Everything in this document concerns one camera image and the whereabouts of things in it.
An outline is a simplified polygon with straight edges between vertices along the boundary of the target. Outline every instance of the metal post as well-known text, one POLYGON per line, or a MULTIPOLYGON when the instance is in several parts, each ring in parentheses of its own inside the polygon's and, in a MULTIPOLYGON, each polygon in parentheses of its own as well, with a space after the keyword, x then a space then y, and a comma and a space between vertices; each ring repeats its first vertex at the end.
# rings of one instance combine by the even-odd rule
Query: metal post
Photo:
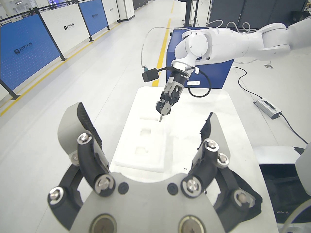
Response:
POLYGON ((79 4, 79 1, 78 1, 78 0, 75 0, 75 3, 78 5, 79 10, 80 10, 80 12, 81 12, 81 15, 82 15, 82 18, 83 18, 84 24, 85 24, 85 26, 86 26, 86 28, 87 28, 87 31, 88 31, 88 33, 89 33, 89 36, 90 36, 90 37, 89 37, 89 38, 90 38, 90 42, 93 42, 94 40, 92 39, 92 36, 91 36, 91 34, 90 34, 90 31, 89 31, 89 28, 87 27, 87 24, 86 24, 85 18, 84 18, 84 16, 83 16, 82 11, 81 11, 81 7, 80 7, 80 4, 79 4))
POLYGON ((191 12, 191 5, 192 5, 191 3, 192 3, 192 0, 187 0, 185 27, 190 26, 190 12, 191 12))
POLYGON ((119 12, 119 7, 118 7, 118 2, 116 0, 116 4, 117 4, 117 9, 118 9, 118 14, 119 14, 119 20, 121 20, 121 17, 120 17, 120 12, 119 12))
POLYGON ((5 82, 3 82, 1 79, 0 79, 0 84, 9 92, 9 94, 12 96, 12 99, 11 100, 16 100, 19 96, 17 94, 15 94, 15 92, 13 92, 6 84, 5 82))
POLYGON ((53 36, 51 35, 50 30, 48 29, 47 25, 45 24, 45 22, 44 22, 44 20, 43 20, 43 18, 42 18, 42 16, 41 16, 41 14, 40 14, 40 12, 39 12, 39 9, 38 9, 37 7, 34 7, 34 11, 35 11, 35 13, 39 16, 40 20, 42 21, 42 24, 44 25, 44 27, 45 27, 46 31, 48 32, 48 34, 49 34, 49 36, 50 36, 52 42, 54 43, 54 45, 55 45, 57 51, 59 52, 59 56, 60 56, 60 58, 61 58, 61 61, 65 61, 66 58, 64 57, 64 55, 61 53, 59 47, 57 46, 57 44, 56 44, 56 42, 55 42, 53 36))
MULTIPOLYGON (((105 12, 105 9, 104 9, 103 1, 102 1, 102 0, 100 0, 100 1, 101 1, 101 5, 102 5, 102 7, 103 7, 104 14, 105 14, 105 17, 106 17, 106 20, 107 20, 107 16, 106 16, 106 12, 105 12)), ((107 26, 107 30, 110 30, 108 20, 107 20, 107 25, 108 25, 108 26, 107 26)))
POLYGON ((197 0, 197 4, 195 6, 193 27, 195 27, 195 23, 197 22, 198 7, 199 7, 199 0, 197 0))

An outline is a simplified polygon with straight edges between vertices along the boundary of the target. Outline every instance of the barrier panel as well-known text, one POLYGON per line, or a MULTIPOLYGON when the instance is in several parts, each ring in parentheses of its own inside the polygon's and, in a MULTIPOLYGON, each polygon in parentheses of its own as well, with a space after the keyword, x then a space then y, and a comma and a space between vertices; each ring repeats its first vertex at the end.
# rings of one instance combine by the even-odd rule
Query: barrier panel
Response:
POLYGON ((120 19, 116 0, 101 0, 106 13, 108 24, 112 24, 120 19))
POLYGON ((59 52, 38 15, 0 28, 0 78, 10 89, 57 57, 59 52))
POLYGON ((79 5, 90 35, 108 26, 103 4, 100 0, 80 2, 79 5))
POLYGON ((41 16, 62 53, 89 37, 78 4, 44 11, 41 16))

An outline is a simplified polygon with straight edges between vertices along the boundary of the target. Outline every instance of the black cable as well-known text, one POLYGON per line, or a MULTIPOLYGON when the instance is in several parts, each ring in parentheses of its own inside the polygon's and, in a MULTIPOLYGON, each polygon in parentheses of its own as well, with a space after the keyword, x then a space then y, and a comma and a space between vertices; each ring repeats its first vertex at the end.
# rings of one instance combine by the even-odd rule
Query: black cable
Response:
MULTIPOLYGON (((250 92, 250 91, 244 89, 244 88, 240 85, 240 79, 241 79, 243 76, 247 75, 247 71, 246 71, 245 69, 242 69, 242 70, 245 72, 245 74, 242 75, 242 76, 239 78, 239 80, 238 80, 239 86, 240 86, 243 90, 245 90, 245 91, 247 91, 247 92, 249 92, 249 93, 251 93, 251 94, 254 94, 254 95, 258 96, 260 99, 263 99, 263 97, 259 96, 259 95, 256 94, 256 93, 253 93, 253 92, 250 92)), ((291 130, 293 131, 293 133, 296 134, 304 143, 308 144, 308 142, 306 142, 297 132, 294 131, 294 129, 291 127, 290 123, 287 121, 287 119, 285 118, 285 116, 284 116, 282 113, 280 113, 280 115, 284 117, 286 123, 289 125, 289 127, 291 128, 291 130)))
POLYGON ((245 72, 245 74, 242 75, 242 76, 239 78, 239 80, 238 80, 239 86, 240 86, 244 91, 247 91, 247 92, 249 92, 249 93, 251 93, 251 94, 254 94, 254 95, 258 96, 260 99, 263 99, 263 97, 259 96, 258 94, 253 93, 253 92, 250 92, 250 91, 248 91, 247 89, 244 89, 244 88, 241 86, 241 84, 240 84, 240 79, 241 79, 242 77, 244 77, 244 76, 247 75, 247 71, 246 71, 245 69, 242 69, 242 70, 245 72))
POLYGON ((203 98, 203 97, 207 96, 207 95, 211 92, 211 86, 212 86, 212 84, 211 84, 211 80, 209 79, 209 77, 208 77, 203 71, 200 70, 199 72, 200 72, 202 75, 204 75, 204 76, 206 77, 207 81, 208 81, 208 84, 209 84, 208 92, 207 92, 206 94, 202 95, 202 96, 197 96, 197 95, 194 95, 194 94, 191 92, 190 87, 188 87, 188 91, 189 91, 190 95, 193 96, 193 97, 196 97, 196 98, 203 98))
POLYGON ((304 143, 308 144, 308 142, 306 142, 297 132, 294 131, 294 129, 291 127, 290 123, 287 121, 286 117, 282 113, 280 113, 280 115, 284 117, 286 123, 288 124, 290 129, 293 131, 293 133, 296 134, 304 143))

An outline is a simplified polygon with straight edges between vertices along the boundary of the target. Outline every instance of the label sticker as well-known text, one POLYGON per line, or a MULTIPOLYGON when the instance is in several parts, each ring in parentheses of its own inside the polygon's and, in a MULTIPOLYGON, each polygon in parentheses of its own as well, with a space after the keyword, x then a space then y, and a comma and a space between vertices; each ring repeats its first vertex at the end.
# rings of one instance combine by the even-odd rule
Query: label sticker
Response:
POLYGON ((187 85, 200 85, 200 81, 188 81, 187 85))

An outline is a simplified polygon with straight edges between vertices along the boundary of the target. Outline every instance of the cable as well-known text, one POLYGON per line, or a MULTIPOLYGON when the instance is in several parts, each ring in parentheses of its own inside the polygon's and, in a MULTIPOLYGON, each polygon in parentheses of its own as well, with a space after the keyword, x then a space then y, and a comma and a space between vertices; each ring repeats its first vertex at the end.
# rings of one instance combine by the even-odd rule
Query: cable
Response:
POLYGON ((263 97, 259 96, 258 94, 253 93, 253 92, 250 92, 250 91, 248 91, 247 89, 244 89, 244 88, 242 87, 242 85, 240 84, 240 79, 241 79, 242 77, 244 77, 244 76, 247 75, 247 71, 246 71, 245 69, 240 68, 240 67, 233 67, 233 68, 238 68, 238 69, 241 69, 241 70, 243 70, 243 71, 245 72, 245 74, 242 75, 242 76, 239 78, 239 80, 238 80, 239 86, 240 86, 244 91, 247 91, 247 92, 249 92, 249 93, 251 93, 251 94, 254 94, 254 95, 258 96, 260 99, 263 99, 263 97))
POLYGON ((197 96, 197 95, 194 95, 194 94, 191 92, 190 87, 188 87, 188 91, 189 91, 190 95, 193 96, 193 97, 196 97, 196 98, 203 98, 203 97, 207 96, 207 95, 211 92, 211 86, 212 86, 212 84, 211 84, 211 80, 209 79, 209 77, 208 77, 203 71, 200 70, 199 72, 200 72, 202 75, 204 75, 204 76, 206 77, 207 81, 208 81, 208 85, 209 85, 208 92, 207 92, 206 94, 202 95, 202 96, 197 96))
POLYGON ((286 117, 282 113, 280 113, 280 115, 284 117, 286 123, 289 125, 289 127, 293 131, 293 133, 296 134, 304 143, 308 144, 308 142, 306 142, 297 132, 294 131, 294 129, 291 127, 290 123, 287 121, 286 117))
MULTIPOLYGON (((236 25, 233 21, 228 22, 226 28, 228 28, 228 26, 229 26, 230 23, 232 23, 232 24, 235 26, 236 30, 237 30, 239 33, 241 33, 240 30, 239 30, 239 28, 237 27, 237 25, 236 25)), ((256 32, 256 31, 257 31, 257 30, 251 30, 251 25, 250 25, 248 22, 244 22, 244 23, 242 24, 242 28, 243 28, 245 31, 247 31, 246 33, 256 32), (244 27, 244 24, 247 24, 247 25, 249 26, 249 28, 246 29, 246 28, 244 27)))
MULTIPOLYGON (((251 94, 254 94, 254 95, 258 96, 260 99, 263 99, 263 97, 259 96, 258 94, 253 93, 253 92, 250 92, 250 91, 244 89, 244 88, 241 86, 241 84, 240 84, 240 79, 241 79, 242 77, 244 77, 245 75, 247 75, 247 71, 246 71, 245 69, 240 68, 240 67, 234 67, 234 68, 241 69, 241 70, 243 70, 243 71, 245 72, 245 74, 242 75, 242 76, 239 78, 239 80, 238 80, 239 86, 240 86, 243 90, 245 90, 245 91, 247 91, 247 92, 249 92, 249 93, 251 93, 251 94)), ((293 133, 296 134, 304 143, 308 144, 307 141, 305 141, 297 132, 295 132, 295 130, 291 127, 290 123, 287 121, 287 119, 285 118, 285 116, 284 116, 282 113, 280 113, 280 115, 284 117, 286 123, 289 125, 289 127, 290 127, 290 129, 293 131, 293 133)))
POLYGON ((307 209, 310 206, 311 206, 311 199, 305 201, 300 206, 298 206, 285 221, 283 228, 281 229, 281 233, 287 233, 287 230, 290 224, 294 221, 294 219, 296 219, 299 214, 301 214, 305 209, 307 209))
POLYGON ((208 22, 208 23, 206 24, 206 26, 208 26, 209 28, 219 28, 219 27, 222 26, 223 23, 224 23, 223 20, 214 20, 214 21, 212 21, 212 22, 208 22), (221 24, 220 24, 218 27, 209 27, 209 26, 208 26, 209 24, 214 23, 214 22, 218 22, 218 21, 221 21, 221 24))
POLYGON ((153 30, 153 29, 155 29, 155 28, 164 28, 164 29, 174 30, 174 28, 168 28, 168 27, 163 27, 163 26, 157 26, 157 27, 151 28, 151 29, 149 30, 149 32, 147 33, 147 35, 146 35, 146 37, 145 37, 145 40, 144 40, 144 42, 143 42, 143 44, 142 44, 141 53, 140 53, 140 63, 141 63, 141 67, 142 67, 142 68, 146 68, 146 66, 143 66, 143 64, 142 64, 142 51, 143 51, 143 49, 144 49, 144 45, 145 45, 146 39, 147 39, 147 37, 148 37, 148 34, 151 32, 151 30, 153 30))

